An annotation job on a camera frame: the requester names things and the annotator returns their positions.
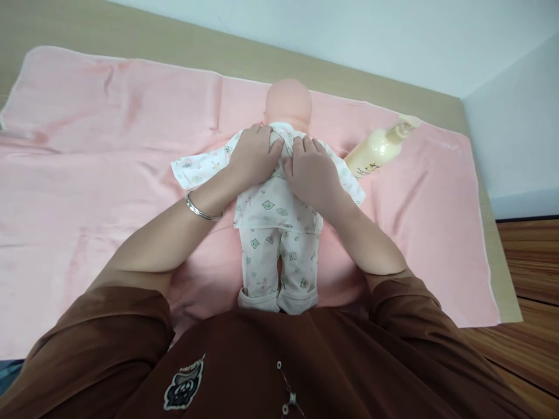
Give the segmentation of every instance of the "white wall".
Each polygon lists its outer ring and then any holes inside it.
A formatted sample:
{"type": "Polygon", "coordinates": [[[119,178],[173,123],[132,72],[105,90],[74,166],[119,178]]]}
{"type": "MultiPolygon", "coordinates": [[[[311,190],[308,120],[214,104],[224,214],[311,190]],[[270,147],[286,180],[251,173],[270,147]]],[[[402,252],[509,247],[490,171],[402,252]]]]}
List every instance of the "white wall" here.
{"type": "Polygon", "coordinates": [[[559,215],[559,33],[464,108],[496,218],[559,215]]]}
{"type": "Polygon", "coordinates": [[[457,97],[559,25],[557,0],[110,1],[457,97]]]}

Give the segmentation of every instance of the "bottle label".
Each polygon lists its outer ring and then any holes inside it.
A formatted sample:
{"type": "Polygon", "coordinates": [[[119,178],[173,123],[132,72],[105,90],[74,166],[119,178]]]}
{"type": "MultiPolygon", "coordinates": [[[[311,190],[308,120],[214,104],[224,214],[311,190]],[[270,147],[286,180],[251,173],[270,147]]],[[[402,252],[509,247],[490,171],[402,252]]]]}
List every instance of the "bottle label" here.
{"type": "Polygon", "coordinates": [[[376,163],[371,163],[371,164],[365,166],[364,169],[362,169],[360,167],[357,167],[357,175],[355,177],[358,178],[358,179],[361,179],[362,177],[373,173],[379,167],[380,166],[377,165],[376,163]]]}

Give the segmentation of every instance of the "person's left hand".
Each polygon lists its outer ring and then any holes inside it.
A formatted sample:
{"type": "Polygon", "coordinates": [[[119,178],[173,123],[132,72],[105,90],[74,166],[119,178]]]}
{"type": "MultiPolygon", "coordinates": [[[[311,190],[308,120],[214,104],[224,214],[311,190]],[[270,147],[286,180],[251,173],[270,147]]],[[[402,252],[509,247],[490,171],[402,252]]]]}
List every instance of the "person's left hand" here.
{"type": "Polygon", "coordinates": [[[284,141],[278,139],[270,147],[271,132],[271,127],[255,124],[240,135],[227,168],[243,191],[265,182],[278,164],[284,141]]]}

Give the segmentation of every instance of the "blue cloth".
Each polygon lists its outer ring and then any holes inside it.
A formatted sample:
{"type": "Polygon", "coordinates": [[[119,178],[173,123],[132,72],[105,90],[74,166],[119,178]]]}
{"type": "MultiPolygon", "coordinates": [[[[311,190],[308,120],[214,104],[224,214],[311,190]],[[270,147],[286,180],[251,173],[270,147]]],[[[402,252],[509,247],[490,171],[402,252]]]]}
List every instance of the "blue cloth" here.
{"type": "Polygon", "coordinates": [[[0,361],[0,396],[12,385],[22,366],[23,360],[0,361]]]}

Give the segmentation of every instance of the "doll head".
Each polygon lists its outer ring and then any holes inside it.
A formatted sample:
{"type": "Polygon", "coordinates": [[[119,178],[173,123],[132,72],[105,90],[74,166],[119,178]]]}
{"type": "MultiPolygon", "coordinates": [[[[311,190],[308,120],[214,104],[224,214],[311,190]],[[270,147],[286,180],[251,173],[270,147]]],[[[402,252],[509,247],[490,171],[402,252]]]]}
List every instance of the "doll head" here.
{"type": "Polygon", "coordinates": [[[268,90],[264,124],[287,122],[293,129],[306,133],[312,112],[309,89],[299,80],[283,79],[268,90]]]}

